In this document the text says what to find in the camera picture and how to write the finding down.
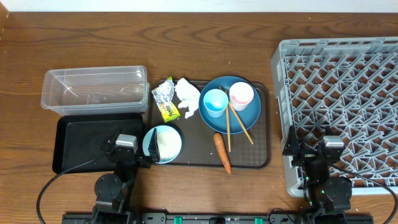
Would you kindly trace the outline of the light blue bowl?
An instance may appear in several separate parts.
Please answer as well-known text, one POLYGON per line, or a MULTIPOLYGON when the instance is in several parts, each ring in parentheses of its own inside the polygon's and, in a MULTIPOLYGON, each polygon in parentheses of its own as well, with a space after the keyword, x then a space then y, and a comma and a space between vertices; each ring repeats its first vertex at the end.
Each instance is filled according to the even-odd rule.
POLYGON ((181 151, 182 138, 179 132, 171 126, 160 125, 147 132, 142 143, 144 154, 146 156, 150 155, 149 144, 154 130, 157 131, 157 144, 160 154, 158 164, 166 164, 173 161, 181 151))

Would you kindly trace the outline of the grey dishwasher rack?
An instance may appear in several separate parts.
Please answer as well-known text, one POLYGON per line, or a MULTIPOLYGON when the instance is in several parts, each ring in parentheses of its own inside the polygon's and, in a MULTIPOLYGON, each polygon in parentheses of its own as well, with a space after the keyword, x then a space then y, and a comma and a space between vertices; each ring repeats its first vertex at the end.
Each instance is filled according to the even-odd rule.
POLYGON ((292 39, 271 59, 282 145, 313 149, 330 128, 345 149, 333 175, 354 195, 397 190, 397 38, 292 39))

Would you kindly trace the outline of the orange carrot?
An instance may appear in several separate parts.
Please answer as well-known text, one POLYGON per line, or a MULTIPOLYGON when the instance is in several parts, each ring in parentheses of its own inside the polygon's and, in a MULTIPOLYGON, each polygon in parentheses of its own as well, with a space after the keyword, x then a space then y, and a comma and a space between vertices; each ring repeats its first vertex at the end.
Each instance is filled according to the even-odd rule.
POLYGON ((213 136, 213 140, 215 142, 215 146, 217 149, 217 152, 219 154, 219 157, 223 163, 224 168, 226 169, 226 172, 228 174, 231 174, 231 164, 229 162, 229 158, 226 152, 225 144, 223 137, 220 133, 216 133, 213 136))

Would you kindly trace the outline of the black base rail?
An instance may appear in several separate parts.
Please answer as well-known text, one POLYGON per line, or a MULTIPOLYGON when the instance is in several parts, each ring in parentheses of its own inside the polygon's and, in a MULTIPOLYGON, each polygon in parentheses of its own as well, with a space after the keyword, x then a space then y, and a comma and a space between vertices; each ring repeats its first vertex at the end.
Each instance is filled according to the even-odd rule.
POLYGON ((165 213, 143 213, 139 218, 124 215, 100 215, 97 219, 93 215, 65 214, 63 224, 90 223, 138 223, 138 224, 289 224, 305 223, 303 218, 296 219, 293 214, 272 213, 270 215, 167 215, 165 213))

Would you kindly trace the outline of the light blue cup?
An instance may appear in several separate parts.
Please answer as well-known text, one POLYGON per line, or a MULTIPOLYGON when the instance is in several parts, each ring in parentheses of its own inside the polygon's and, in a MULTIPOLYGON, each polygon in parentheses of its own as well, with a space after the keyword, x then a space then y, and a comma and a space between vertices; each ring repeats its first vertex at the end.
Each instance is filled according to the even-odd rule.
POLYGON ((212 118, 220 117, 228 106, 228 96, 220 89, 206 92, 203 98, 205 109, 212 118))

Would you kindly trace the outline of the right wooden chopstick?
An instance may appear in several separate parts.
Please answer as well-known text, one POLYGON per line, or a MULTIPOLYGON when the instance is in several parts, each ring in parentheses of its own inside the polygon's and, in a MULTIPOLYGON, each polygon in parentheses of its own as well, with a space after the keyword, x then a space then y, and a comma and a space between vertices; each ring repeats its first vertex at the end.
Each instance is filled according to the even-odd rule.
POLYGON ((234 114, 235 118, 237 119, 237 121, 238 121, 240 127, 242 128, 243 132, 245 133, 245 135, 246 135, 247 138, 249 139, 250 143, 251 143, 252 145, 254 145, 254 142, 253 142, 253 140, 251 139, 251 137, 250 137, 250 135, 249 135, 249 133, 248 133, 246 127, 244 126, 244 124, 243 124, 243 122, 241 121, 240 117, 238 116, 237 112, 234 110, 232 104, 229 102, 229 111, 230 111, 230 110, 231 110, 232 113, 234 114))

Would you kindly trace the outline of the wooden chopstick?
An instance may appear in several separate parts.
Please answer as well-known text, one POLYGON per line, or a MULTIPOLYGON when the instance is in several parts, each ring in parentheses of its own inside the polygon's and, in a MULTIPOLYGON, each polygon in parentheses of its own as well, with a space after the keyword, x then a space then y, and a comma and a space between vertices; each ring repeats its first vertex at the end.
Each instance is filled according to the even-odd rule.
POLYGON ((226 107, 226 125, 227 125, 227 137, 228 137, 228 152, 231 152, 231 134, 230 134, 230 122, 229 122, 229 97, 227 89, 224 90, 227 96, 227 107, 226 107))
POLYGON ((229 102, 229 111, 230 111, 230 110, 231 110, 232 113, 234 114, 235 118, 237 119, 237 121, 238 121, 240 127, 242 128, 243 132, 245 133, 245 135, 246 135, 247 138, 249 139, 250 143, 251 143, 252 145, 254 145, 254 142, 253 142, 253 140, 251 139, 251 137, 250 137, 250 135, 249 135, 249 133, 248 133, 246 127, 244 126, 244 124, 243 124, 243 122, 241 121, 240 117, 238 116, 237 112, 234 110, 232 104, 229 102))

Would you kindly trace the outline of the brown serving tray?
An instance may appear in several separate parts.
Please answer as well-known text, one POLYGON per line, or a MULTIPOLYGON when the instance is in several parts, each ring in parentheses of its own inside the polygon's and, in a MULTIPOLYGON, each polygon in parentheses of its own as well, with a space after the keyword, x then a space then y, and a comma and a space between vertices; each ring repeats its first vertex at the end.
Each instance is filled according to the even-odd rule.
MULTIPOLYGON (((269 90, 261 83, 251 83, 261 99, 261 113, 256 123, 247 129, 252 145, 240 127, 234 114, 230 112, 231 152, 229 161, 233 168, 262 169, 271 161, 271 118, 269 90)), ((149 110, 145 119, 146 128, 150 129, 167 125, 175 128, 182 137, 182 148, 178 156, 168 164, 171 166, 202 166, 222 167, 222 161, 217 153, 213 135, 219 133, 210 128, 202 119, 199 109, 188 119, 184 118, 185 110, 180 109, 181 117, 165 123, 153 99, 149 95, 149 110)), ((227 133, 223 134, 228 142, 227 133)))

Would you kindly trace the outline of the white pink cup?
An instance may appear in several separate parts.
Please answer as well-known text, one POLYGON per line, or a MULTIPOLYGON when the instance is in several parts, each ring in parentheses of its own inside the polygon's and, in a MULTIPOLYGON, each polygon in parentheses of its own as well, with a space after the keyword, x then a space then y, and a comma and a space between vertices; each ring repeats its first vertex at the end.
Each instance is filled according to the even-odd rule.
POLYGON ((234 83, 229 89, 229 100, 236 111, 244 110, 253 98, 254 90, 246 82, 234 83))

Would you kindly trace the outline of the clear plastic bin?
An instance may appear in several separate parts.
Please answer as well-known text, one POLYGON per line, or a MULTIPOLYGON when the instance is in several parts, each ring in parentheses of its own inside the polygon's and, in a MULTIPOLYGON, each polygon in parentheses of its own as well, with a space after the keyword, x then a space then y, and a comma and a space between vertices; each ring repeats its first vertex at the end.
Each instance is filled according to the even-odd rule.
POLYGON ((149 107, 147 70, 141 65, 49 70, 41 106, 61 116, 143 113, 149 107))

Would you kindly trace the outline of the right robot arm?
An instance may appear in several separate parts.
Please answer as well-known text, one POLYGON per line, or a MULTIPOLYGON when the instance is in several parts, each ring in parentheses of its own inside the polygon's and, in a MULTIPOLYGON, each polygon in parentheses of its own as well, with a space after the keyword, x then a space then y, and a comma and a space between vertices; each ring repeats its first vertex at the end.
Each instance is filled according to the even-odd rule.
POLYGON ((313 149, 304 149, 299 145, 295 128, 289 127, 282 154, 291 156, 291 165, 304 171, 303 194, 310 203, 310 208, 296 216, 294 223, 347 222, 345 211, 351 208, 351 181, 330 175, 330 167, 340 160, 344 149, 343 140, 333 135, 330 128, 325 129, 325 135, 313 149))

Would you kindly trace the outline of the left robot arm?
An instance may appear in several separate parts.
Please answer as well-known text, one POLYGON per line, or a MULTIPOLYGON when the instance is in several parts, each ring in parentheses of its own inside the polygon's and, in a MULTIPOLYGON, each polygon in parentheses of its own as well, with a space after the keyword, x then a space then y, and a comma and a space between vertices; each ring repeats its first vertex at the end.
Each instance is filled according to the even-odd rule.
POLYGON ((130 209, 130 199, 140 167, 150 168, 160 161, 157 131, 149 141, 149 155, 138 150, 137 138, 118 129, 101 149, 116 164, 112 174, 102 175, 95 183, 96 205, 93 223, 141 223, 140 214, 130 209))

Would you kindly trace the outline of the white tissue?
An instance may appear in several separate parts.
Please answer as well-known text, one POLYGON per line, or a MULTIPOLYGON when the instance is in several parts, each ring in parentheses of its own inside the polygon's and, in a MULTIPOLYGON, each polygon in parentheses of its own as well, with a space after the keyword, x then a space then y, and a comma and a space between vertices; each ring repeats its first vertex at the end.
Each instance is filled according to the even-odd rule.
POLYGON ((188 109, 185 112, 185 119, 193 116, 196 110, 199 108, 199 90, 189 83, 185 78, 181 78, 175 85, 175 93, 180 100, 178 108, 188 109))

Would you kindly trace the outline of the left wooden chopstick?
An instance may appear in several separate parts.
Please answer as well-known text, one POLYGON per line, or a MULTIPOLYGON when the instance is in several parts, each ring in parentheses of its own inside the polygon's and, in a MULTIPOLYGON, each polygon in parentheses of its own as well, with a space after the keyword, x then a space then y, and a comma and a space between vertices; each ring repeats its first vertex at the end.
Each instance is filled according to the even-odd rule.
POLYGON ((224 90, 227 96, 227 107, 226 107, 226 125, 227 125, 227 137, 228 137, 228 152, 231 152, 231 134, 230 134, 230 122, 229 122, 229 97, 227 89, 224 90))

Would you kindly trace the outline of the white rice pile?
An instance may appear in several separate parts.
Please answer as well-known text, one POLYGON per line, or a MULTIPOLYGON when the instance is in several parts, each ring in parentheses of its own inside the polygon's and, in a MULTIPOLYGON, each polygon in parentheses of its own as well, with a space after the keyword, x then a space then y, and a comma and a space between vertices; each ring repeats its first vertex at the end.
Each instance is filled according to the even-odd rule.
POLYGON ((174 132, 158 132, 157 144, 159 147, 160 158, 163 160, 172 159, 180 149, 180 138, 174 132))

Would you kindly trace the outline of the foil snack wrapper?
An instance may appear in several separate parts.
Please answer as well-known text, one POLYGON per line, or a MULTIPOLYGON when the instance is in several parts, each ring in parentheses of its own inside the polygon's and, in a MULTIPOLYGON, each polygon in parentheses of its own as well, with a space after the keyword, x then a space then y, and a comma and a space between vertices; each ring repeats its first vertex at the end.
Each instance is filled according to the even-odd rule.
POLYGON ((175 93, 175 85, 172 77, 168 77, 162 84, 152 90, 155 103, 165 123, 180 117, 177 107, 172 102, 175 93))

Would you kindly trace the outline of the dark blue plate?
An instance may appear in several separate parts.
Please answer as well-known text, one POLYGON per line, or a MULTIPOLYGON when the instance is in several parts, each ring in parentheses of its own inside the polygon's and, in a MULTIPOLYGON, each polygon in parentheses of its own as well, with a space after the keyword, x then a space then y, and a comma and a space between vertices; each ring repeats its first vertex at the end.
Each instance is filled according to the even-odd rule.
POLYGON ((200 95, 200 102, 199 102, 199 111, 201 114, 202 119, 204 122, 212 129, 219 133, 226 134, 227 133, 227 124, 226 124, 226 113, 224 112, 220 117, 218 118, 213 118, 211 117, 205 107, 205 104, 203 102, 205 94, 212 90, 212 89, 218 89, 219 87, 222 87, 224 90, 228 90, 231 88, 231 86, 237 82, 244 82, 247 83, 251 86, 252 90, 254 91, 254 97, 252 101, 248 104, 248 106, 242 110, 242 111, 237 111, 237 115, 243 122, 243 125, 246 129, 251 128, 256 121, 258 120, 260 113, 261 113, 261 99, 258 94, 258 92, 255 90, 254 86, 249 83, 247 80, 240 78, 240 77, 234 77, 234 76, 224 76, 224 77, 219 77, 216 78, 209 83, 205 85, 205 87, 201 91, 200 95))

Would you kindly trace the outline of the black waste tray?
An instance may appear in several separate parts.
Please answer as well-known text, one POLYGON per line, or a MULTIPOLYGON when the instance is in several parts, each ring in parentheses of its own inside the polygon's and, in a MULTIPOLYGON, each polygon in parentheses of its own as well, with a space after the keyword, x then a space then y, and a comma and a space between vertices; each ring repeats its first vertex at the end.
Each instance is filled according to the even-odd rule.
POLYGON ((114 171, 102 149, 116 134, 135 136, 142 142, 144 122, 137 113, 64 116, 57 123, 52 170, 59 174, 84 162, 73 173, 114 171))

